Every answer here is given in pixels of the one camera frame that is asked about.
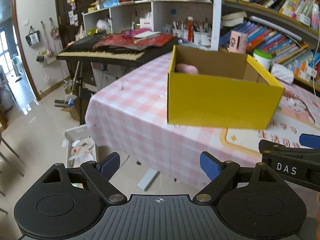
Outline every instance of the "plush toy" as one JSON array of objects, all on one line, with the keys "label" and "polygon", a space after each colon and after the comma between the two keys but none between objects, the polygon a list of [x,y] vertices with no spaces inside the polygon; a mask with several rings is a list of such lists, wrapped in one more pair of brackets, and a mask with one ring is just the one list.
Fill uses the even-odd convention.
[{"label": "plush toy", "polygon": [[71,10],[73,11],[77,8],[76,0],[67,0],[67,4],[71,6]]},{"label": "plush toy", "polygon": [[186,73],[190,75],[199,75],[198,69],[193,65],[188,65],[184,63],[178,63],[175,67],[176,72]]}]

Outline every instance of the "white wall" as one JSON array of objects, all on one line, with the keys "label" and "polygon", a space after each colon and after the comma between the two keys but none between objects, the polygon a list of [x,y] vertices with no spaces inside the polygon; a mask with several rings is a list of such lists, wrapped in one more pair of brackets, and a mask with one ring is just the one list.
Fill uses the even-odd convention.
[{"label": "white wall", "polygon": [[[56,47],[57,53],[59,53],[62,48],[61,41],[54,41],[50,36],[49,18],[51,17],[55,25],[58,26],[55,0],[16,0],[16,4],[18,26],[20,30],[23,51],[26,56],[28,67],[36,89],[38,93],[41,93],[69,75],[65,61],[55,61],[50,65],[36,62],[38,51],[42,52],[45,50],[44,35],[40,21],[43,21],[45,24],[46,35],[51,50],[55,51]],[[28,26],[23,25],[23,22],[26,20],[29,20]],[[25,39],[25,36],[29,33],[30,26],[32,26],[35,31],[40,30],[41,33],[41,44],[35,45],[34,48],[30,48]],[[44,76],[46,75],[50,77],[49,82],[45,82],[44,80]]]}]

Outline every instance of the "hanging bag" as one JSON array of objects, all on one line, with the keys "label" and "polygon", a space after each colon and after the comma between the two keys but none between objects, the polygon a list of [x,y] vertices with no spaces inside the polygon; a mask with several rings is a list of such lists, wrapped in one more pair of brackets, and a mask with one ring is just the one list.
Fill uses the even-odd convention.
[{"label": "hanging bag", "polygon": [[45,43],[45,51],[46,51],[46,56],[50,57],[52,55],[52,51],[49,48],[48,45],[48,40],[47,40],[47,36],[45,35],[45,30],[44,30],[44,23],[43,21],[41,21],[41,26],[42,26],[42,30],[43,30],[43,35],[44,35],[44,43]]},{"label": "hanging bag", "polygon": [[53,39],[57,39],[60,37],[59,29],[54,26],[54,22],[52,18],[50,18],[50,25],[51,25],[51,30],[50,30],[50,35]]},{"label": "hanging bag", "polygon": [[26,36],[26,41],[31,47],[40,42],[40,31],[35,31],[32,26],[30,26],[29,34]]}]

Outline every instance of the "plastic bag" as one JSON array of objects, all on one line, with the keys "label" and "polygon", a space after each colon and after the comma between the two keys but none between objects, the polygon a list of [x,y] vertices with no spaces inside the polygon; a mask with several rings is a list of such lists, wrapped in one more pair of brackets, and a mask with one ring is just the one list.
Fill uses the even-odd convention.
[{"label": "plastic bag", "polygon": [[78,34],[76,35],[76,41],[79,41],[85,37],[85,31],[83,26],[81,25],[78,31]]}]

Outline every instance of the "wooden door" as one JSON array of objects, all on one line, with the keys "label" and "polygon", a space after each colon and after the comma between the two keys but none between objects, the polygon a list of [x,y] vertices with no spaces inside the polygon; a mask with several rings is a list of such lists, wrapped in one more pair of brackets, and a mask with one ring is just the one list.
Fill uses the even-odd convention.
[{"label": "wooden door", "polygon": [[[80,26],[83,25],[82,13],[86,13],[88,8],[91,7],[90,4],[95,1],[96,0],[76,0],[76,10],[74,10],[74,14],[78,14],[79,26],[74,26],[70,25],[68,13],[71,11],[71,6],[67,4],[67,0],[56,0],[58,24],[63,48],[65,48],[69,42],[76,40],[76,34],[78,34]],[[77,62],[69,61],[67,64],[70,76],[73,78]],[[82,77],[85,83],[94,86],[96,85],[91,64],[89,62],[83,63]]]}]

